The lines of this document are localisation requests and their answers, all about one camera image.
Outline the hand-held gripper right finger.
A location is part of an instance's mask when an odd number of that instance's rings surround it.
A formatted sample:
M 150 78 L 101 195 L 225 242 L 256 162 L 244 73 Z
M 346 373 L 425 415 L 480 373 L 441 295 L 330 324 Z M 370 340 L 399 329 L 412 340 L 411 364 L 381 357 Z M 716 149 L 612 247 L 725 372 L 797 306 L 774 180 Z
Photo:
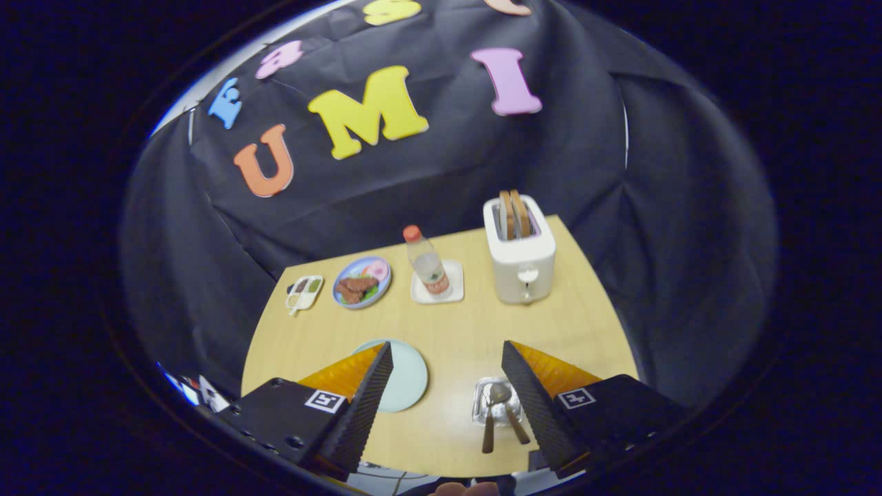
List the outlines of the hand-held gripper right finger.
M 544 461 L 560 478 L 617 468 L 687 414 L 630 375 L 600 379 L 519 342 L 504 343 L 502 368 Z

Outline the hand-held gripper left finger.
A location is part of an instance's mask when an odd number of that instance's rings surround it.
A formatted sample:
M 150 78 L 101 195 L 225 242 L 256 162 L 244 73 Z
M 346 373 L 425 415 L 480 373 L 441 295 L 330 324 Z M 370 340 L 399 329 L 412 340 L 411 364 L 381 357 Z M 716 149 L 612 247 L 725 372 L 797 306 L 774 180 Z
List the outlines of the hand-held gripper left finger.
M 382 341 L 300 381 L 270 379 L 218 418 L 285 464 L 344 480 L 361 462 L 393 368 L 391 343 Z

